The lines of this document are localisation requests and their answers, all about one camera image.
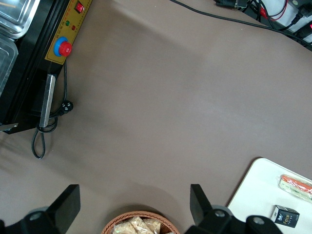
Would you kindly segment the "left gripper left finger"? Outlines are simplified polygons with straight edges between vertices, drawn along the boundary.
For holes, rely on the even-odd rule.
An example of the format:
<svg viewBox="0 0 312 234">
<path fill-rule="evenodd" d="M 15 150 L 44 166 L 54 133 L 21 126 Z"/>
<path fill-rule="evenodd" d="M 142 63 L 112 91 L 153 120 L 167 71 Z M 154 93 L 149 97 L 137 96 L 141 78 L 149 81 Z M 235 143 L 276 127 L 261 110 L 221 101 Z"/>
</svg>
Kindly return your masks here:
<svg viewBox="0 0 312 234">
<path fill-rule="evenodd" d="M 17 223 L 16 234 L 65 234 L 80 212 L 80 187 L 69 185 L 44 211 L 34 211 Z"/>
</svg>

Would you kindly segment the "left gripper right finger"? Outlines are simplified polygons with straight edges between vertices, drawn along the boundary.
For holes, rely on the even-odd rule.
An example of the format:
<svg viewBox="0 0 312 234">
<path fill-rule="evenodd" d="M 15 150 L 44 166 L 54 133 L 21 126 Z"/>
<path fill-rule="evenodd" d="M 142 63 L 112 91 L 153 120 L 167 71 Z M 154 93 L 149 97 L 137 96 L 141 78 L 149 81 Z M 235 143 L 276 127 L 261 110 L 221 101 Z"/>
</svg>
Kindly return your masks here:
<svg viewBox="0 0 312 234">
<path fill-rule="evenodd" d="M 190 186 L 190 211 L 194 220 L 187 234 L 239 234 L 241 223 L 232 212 L 212 205 L 199 184 Z"/>
</svg>

